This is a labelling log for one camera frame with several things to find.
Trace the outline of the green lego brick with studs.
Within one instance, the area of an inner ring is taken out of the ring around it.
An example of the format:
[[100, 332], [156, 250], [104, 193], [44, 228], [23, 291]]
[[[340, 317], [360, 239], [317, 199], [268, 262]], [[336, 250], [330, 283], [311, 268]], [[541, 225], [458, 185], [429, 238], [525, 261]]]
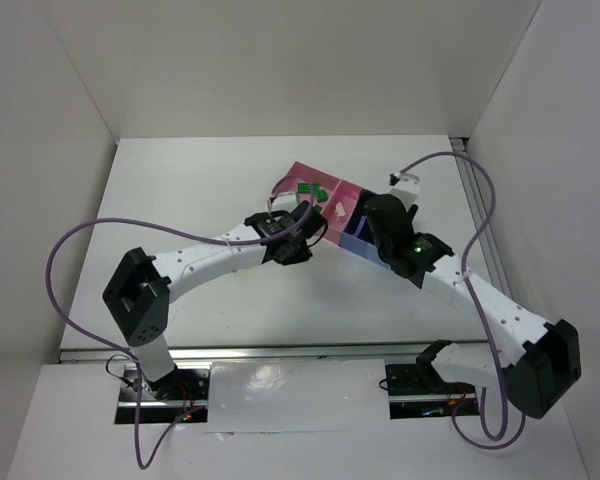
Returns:
[[319, 189], [316, 191], [315, 197], [318, 203], [323, 203], [329, 199], [329, 194], [327, 191]]

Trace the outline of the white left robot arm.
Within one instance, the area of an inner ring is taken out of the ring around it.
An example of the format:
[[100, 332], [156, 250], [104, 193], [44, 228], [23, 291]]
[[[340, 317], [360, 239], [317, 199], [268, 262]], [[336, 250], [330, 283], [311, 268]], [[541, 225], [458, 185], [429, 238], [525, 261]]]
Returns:
[[321, 209], [303, 201], [290, 212], [255, 213], [210, 244], [158, 255], [137, 247], [124, 254], [102, 298], [157, 399], [175, 398], [195, 385], [169, 352], [164, 332], [170, 305], [229, 273], [308, 261], [309, 239], [323, 236], [327, 225]]

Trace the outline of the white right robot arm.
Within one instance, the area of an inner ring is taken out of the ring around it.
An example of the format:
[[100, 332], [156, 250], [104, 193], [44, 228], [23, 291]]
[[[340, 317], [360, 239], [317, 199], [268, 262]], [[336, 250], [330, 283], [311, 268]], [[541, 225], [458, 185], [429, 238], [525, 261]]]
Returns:
[[522, 414], [543, 418], [581, 376], [576, 328], [523, 308], [471, 272], [439, 238], [414, 230], [416, 211], [390, 194], [365, 202], [380, 260], [465, 318], [478, 320], [487, 337], [483, 346], [432, 343], [416, 359], [421, 381], [431, 389], [457, 383], [503, 388]]

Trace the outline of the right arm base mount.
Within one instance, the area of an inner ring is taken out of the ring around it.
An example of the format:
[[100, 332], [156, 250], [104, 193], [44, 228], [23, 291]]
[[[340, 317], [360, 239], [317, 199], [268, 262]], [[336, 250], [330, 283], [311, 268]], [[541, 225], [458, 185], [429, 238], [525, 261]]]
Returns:
[[378, 387], [388, 394], [392, 420], [451, 417], [479, 414], [475, 388], [464, 383], [448, 383], [434, 371], [432, 362], [448, 340], [438, 340], [420, 353], [412, 363], [385, 365], [385, 377]]

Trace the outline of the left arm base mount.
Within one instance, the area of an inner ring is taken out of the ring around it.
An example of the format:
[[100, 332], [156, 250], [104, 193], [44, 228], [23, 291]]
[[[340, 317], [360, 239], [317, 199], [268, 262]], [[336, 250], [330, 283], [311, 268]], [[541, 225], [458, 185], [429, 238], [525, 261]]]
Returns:
[[208, 420], [209, 363], [181, 363], [173, 376], [149, 382], [139, 379], [136, 365], [127, 356], [116, 354], [106, 361], [105, 372], [119, 382], [115, 424], [134, 423], [138, 391], [141, 391], [140, 424], [169, 424], [178, 415], [183, 415], [181, 422], [185, 424]]

